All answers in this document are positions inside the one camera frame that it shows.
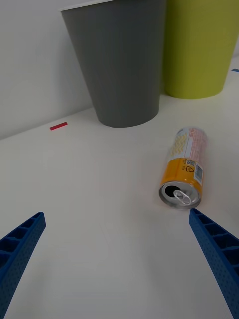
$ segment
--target wall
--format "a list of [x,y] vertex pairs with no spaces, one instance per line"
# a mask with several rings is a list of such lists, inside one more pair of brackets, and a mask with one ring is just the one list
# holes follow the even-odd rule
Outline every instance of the wall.
[[59,12],[73,1],[1,1],[0,138],[92,105]]

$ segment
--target yellow can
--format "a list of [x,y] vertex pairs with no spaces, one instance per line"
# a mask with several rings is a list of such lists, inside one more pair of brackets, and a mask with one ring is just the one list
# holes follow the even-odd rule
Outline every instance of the yellow can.
[[201,129],[181,129],[172,146],[159,196],[177,209],[191,209],[199,205],[203,194],[203,157],[207,135]]

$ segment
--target white floor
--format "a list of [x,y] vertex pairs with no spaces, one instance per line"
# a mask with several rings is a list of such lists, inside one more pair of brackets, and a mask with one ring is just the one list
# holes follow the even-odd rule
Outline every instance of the white floor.
[[0,238],[38,211],[47,223],[6,319],[232,318],[189,212],[158,197],[188,125],[209,137],[199,209],[239,237],[239,73],[212,98],[162,96],[138,127],[105,127],[90,109],[0,141]]

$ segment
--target can lid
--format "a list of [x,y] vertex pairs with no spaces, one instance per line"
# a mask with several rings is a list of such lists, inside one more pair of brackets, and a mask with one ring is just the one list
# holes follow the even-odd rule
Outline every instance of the can lid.
[[185,206],[191,205],[192,203],[191,198],[188,195],[184,194],[184,192],[182,192],[181,190],[175,190],[173,194],[174,194],[174,197],[178,199],[183,205]]
[[165,183],[159,190],[159,196],[166,204],[183,210],[194,208],[201,201],[192,185],[176,181]]

